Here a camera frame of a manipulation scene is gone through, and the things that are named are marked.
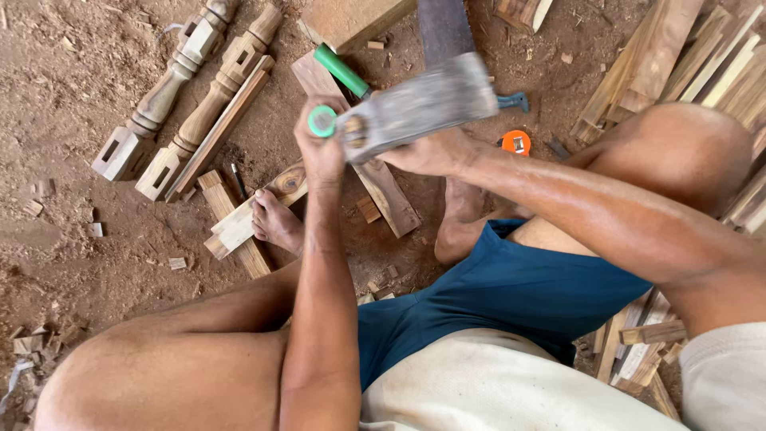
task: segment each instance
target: person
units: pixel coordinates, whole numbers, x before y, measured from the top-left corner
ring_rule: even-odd
[[[447,178],[432,286],[357,308],[341,240],[337,139],[295,135],[305,225],[266,190],[256,237],[298,256],[230,292],[79,346],[35,429],[684,429],[569,367],[571,343],[655,285],[683,319],[685,424],[757,429],[766,412],[762,244],[716,222],[751,139],[703,107],[652,107],[563,164],[445,130],[379,159]],[[485,191],[526,208],[480,218]],[[289,327],[280,329],[292,315]]]

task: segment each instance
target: blue tool handle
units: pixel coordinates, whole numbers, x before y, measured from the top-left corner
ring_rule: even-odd
[[[498,96],[497,105],[500,109],[507,107],[520,107],[524,111],[524,114],[529,114],[529,99],[527,99],[526,93],[520,91],[511,96]]]

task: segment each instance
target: hand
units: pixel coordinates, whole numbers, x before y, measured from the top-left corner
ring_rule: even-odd
[[[309,97],[300,119],[293,129],[298,147],[306,166],[306,177],[310,187],[340,186],[345,169],[343,147],[337,137],[321,138],[309,129],[309,114],[319,105],[327,105],[340,115],[349,104],[340,97]]]
[[[412,173],[452,176],[485,147],[485,143],[453,127],[379,154],[378,159]]]

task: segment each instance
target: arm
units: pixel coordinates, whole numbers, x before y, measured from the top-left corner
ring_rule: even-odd
[[[437,134],[381,158],[412,172],[452,176],[526,206],[612,264],[657,284],[692,335],[766,321],[762,245],[694,209],[467,137],[445,140]]]
[[[340,235],[343,152],[336,140],[321,140],[306,127],[320,103],[336,111],[346,107],[334,98],[309,100],[295,130],[309,204],[282,371],[281,429],[356,429],[362,403],[355,291]]]

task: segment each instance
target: orange tape measure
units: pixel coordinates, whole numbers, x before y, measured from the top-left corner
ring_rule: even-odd
[[[521,130],[512,130],[502,135],[502,138],[497,141],[497,146],[505,151],[510,151],[511,153],[529,156],[529,150],[532,148],[532,141],[529,139],[529,135]]]

